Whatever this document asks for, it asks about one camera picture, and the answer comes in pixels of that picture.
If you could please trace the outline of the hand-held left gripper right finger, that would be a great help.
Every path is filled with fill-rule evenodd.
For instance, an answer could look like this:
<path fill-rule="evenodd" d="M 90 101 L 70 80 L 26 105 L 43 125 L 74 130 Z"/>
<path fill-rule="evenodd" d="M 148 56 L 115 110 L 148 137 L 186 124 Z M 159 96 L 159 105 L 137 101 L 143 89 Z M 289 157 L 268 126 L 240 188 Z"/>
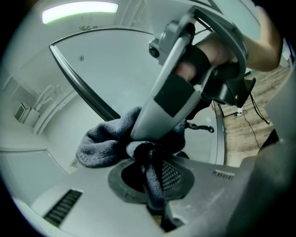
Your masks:
<path fill-rule="evenodd" d="M 179 191 L 166 215 L 170 237 L 283 237 L 290 231 L 290 148 L 265 148 L 228 167 L 183 158 Z"/>

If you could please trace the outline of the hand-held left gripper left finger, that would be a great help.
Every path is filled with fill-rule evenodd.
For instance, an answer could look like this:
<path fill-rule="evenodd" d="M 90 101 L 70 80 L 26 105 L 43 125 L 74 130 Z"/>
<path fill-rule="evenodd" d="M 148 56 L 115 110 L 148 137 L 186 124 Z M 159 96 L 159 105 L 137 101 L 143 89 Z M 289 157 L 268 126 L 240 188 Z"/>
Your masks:
<path fill-rule="evenodd" d="M 161 237 L 164 231 L 143 204 L 122 201 L 109 187 L 112 167 L 79 168 L 40 195 L 30 206 L 13 201 L 35 230 L 46 237 Z M 69 190 L 82 195 L 59 227 L 45 214 Z"/>

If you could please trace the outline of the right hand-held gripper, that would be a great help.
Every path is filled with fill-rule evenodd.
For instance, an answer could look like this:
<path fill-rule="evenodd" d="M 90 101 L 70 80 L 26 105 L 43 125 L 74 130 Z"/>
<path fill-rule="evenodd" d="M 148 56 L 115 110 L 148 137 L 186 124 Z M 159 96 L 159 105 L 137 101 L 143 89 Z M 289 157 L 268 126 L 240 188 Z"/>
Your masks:
<path fill-rule="evenodd" d="M 190 20 L 202 20 L 226 41 L 237 61 L 210 66 L 191 43 L 194 38 Z M 240 30 L 220 13 L 205 6 L 192 6 L 180 20 L 166 25 L 163 33 L 149 43 L 149 53 L 159 61 L 162 70 L 151 91 L 151 97 L 162 108 L 191 108 L 201 99 L 243 107 L 255 84 L 244 78 L 248 57 Z M 181 62 L 192 63 L 197 70 L 186 82 L 174 73 Z"/>

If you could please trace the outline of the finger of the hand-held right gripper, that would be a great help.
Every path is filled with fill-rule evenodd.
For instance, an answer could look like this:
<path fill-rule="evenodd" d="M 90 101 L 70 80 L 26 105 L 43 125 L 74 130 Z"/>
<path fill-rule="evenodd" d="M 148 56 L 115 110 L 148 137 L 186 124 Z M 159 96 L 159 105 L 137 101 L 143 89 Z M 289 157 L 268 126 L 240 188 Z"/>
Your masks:
<path fill-rule="evenodd" d="M 171 49 L 132 129 L 133 140 L 148 141 L 162 138 L 200 101 L 199 90 L 195 90 L 182 78 L 172 79 L 173 69 L 187 43 L 187 39 L 178 39 Z"/>

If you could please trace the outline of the blue-grey cloth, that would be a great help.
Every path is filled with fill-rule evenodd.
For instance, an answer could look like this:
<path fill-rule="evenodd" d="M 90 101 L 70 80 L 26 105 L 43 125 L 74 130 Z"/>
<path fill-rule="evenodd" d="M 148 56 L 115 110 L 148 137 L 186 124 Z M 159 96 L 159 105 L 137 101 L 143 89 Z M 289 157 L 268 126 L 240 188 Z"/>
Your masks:
<path fill-rule="evenodd" d="M 183 119 L 155 142 L 135 141 L 131 138 L 131 130 L 140 111 L 140 107 L 135 107 L 119 119 L 102 122 L 90 129 L 82 138 L 76 157 L 87 168 L 112 166 L 125 158 L 139 162 L 149 196 L 148 207 L 162 210 L 165 206 L 161 184 L 163 161 L 184 148 L 187 121 Z"/>

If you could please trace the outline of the large whiteboard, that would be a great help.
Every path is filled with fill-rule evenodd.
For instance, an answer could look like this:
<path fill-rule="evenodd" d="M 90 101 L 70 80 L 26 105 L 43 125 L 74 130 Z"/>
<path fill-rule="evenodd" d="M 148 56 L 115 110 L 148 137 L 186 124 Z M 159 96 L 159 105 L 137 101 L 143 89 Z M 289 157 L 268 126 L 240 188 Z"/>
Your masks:
<path fill-rule="evenodd" d="M 80 97 L 105 121 L 119 118 L 149 97 L 161 66 L 148 53 L 152 33 L 128 28 L 82 31 L 49 46 Z M 186 131 L 184 152 L 196 161 L 225 164 L 221 108 L 213 101 L 191 121 L 214 128 Z"/>

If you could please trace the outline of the person's right forearm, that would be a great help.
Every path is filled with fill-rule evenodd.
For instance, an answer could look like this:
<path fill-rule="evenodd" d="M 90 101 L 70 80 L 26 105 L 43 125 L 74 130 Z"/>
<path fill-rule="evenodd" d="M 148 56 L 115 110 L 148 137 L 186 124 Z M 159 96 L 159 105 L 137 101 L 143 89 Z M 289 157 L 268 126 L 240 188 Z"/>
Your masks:
<path fill-rule="evenodd" d="M 248 49 L 247 67 L 260 72 L 269 72 L 280 64 L 283 49 L 283 37 L 267 11 L 256 6 L 260 40 L 252 40 L 245 36 Z"/>

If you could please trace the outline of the person's right hand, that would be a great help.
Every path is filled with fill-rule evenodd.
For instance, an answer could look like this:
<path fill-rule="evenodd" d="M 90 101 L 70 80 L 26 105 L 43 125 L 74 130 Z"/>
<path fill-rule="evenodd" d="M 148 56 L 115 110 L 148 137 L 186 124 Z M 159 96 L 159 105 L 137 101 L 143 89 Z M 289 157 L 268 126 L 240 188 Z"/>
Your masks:
<path fill-rule="evenodd" d="M 236 61 L 236 56 L 227 43 L 216 33 L 209 34 L 202 41 L 194 45 L 200 49 L 213 66 L 222 65 L 227 62 Z M 197 75 L 196 67 L 190 62 L 182 61 L 174 72 L 183 77 L 186 81 L 191 81 Z"/>

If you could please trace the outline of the ceiling light panel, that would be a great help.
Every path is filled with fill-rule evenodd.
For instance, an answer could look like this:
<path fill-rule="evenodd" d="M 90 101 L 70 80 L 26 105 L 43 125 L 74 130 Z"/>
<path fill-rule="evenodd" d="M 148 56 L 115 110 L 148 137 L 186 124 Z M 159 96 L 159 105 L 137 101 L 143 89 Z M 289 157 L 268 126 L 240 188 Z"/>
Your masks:
<path fill-rule="evenodd" d="M 93 12 L 116 13 L 118 7 L 119 5 L 116 3 L 101 1 L 71 2 L 44 10 L 42 12 L 42 22 L 48 24 L 64 17 Z"/>

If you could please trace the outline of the white ceiling pipe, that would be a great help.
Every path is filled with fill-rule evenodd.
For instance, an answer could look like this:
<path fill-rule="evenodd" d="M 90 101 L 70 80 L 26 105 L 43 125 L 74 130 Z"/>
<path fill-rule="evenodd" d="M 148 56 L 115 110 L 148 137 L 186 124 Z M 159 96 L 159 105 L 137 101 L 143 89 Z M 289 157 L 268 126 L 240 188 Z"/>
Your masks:
<path fill-rule="evenodd" d="M 46 119 L 60 102 L 67 96 L 68 91 L 63 90 L 60 85 L 49 85 L 38 97 L 33 110 L 39 112 L 39 117 L 33 126 L 33 134 L 41 134 Z"/>

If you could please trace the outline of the white wall-mounted box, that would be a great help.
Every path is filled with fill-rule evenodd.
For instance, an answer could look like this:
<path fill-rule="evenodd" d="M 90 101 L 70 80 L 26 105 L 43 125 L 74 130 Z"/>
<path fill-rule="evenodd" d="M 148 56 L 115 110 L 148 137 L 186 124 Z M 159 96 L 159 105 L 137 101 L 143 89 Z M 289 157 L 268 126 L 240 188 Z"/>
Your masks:
<path fill-rule="evenodd" d="M 30 110 L 31 110 L 31 107 L 29 105 L 27 105 L 26 103 L 20 103 L 16 112 L 14 113 L 15 119 L 20 123 L 24 123 Z"/>

